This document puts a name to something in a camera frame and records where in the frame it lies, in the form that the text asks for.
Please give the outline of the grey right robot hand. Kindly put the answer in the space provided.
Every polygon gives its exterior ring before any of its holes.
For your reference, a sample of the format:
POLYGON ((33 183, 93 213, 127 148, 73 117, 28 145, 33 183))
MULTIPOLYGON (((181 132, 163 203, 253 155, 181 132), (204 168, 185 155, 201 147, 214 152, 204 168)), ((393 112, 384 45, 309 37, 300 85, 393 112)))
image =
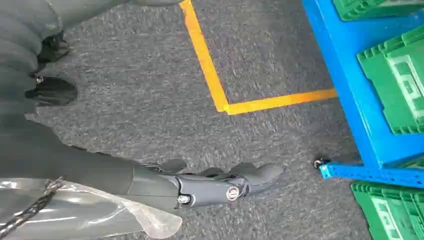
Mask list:
POLYGON ((142 164, 64 144, 47 126, 25 116, 0 118, 0 176, 57 179, 101 190, 164 211, 229 204, 269 189, 284 169, 268 163, 240 163, 225 172, 212 167, 181 173, 183 161, 169 168, 142 164))

